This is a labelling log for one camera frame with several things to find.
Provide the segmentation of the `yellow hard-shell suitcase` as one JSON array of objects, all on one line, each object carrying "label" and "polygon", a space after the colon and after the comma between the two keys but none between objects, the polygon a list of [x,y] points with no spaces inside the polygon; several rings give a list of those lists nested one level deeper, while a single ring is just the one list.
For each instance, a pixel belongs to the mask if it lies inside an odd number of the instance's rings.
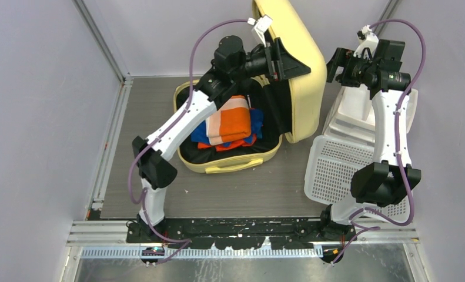
[{"label": "yellow hard-shell suitcase", "polygon": [[189,89],[228,90],[246,96],[263,113],[261,135],[251,146],[223,151],[203,148],[187,138],[178,154],[196,173],[235,172],[260,165],[277,153],[283,140],[297,143],[318,128],[327,78],[320,49],[289,1],[254,1],[252,9],[255,19],[269,16],[273,20],[267,29],[267,46],[246,53],[246,66],[232,70],[232,82],[218,70],[224,62],[214,58],[200,79],[176,89],[174,102],[180,108]]}]

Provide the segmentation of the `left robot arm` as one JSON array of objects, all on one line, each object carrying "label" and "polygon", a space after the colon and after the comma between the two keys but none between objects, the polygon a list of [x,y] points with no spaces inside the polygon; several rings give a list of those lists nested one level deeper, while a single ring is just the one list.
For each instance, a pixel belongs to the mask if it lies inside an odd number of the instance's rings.
[{"label": "left robot arm", "polygon": [[316,66],[317,61],[308,51],[285,48],[281,38],[272,44],[260,44],[251,52],[245,52],[237,36],[222,38],[211,69],[198,83],[190,84],[186,102],[157,131],[145,139],[138,136],[132,142],[135,159],[131,169],[138,168],[143,189],[138,200],[131,200],[142,205],[142,237],[150,243],[163,237],[160,222],[165,217],[166,188],[177,175],[169,161],[193,130],[223,108],[246,79],[265,75],[273,85],[288,82],[292,88],[305,82]]}]

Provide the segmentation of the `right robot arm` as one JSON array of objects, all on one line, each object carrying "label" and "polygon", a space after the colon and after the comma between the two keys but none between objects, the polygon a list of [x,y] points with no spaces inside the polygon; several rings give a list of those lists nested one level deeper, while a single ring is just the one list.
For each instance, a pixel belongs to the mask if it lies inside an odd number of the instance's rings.
[{"label": "right robot arm", "polygon": [[352,176],[350,192],[320,215],[319,233],[325,240],[347,234],[361,216],[377,216],[397,226],[413,221],[412,190],[421,170],[412,166],[407,144],[406,113],[413,78],[401,72],[406,44],[380,40],[375,51],[337,48],[327,63],[327,81],[342,86],[365,85],[375,115],[372,162]]}]

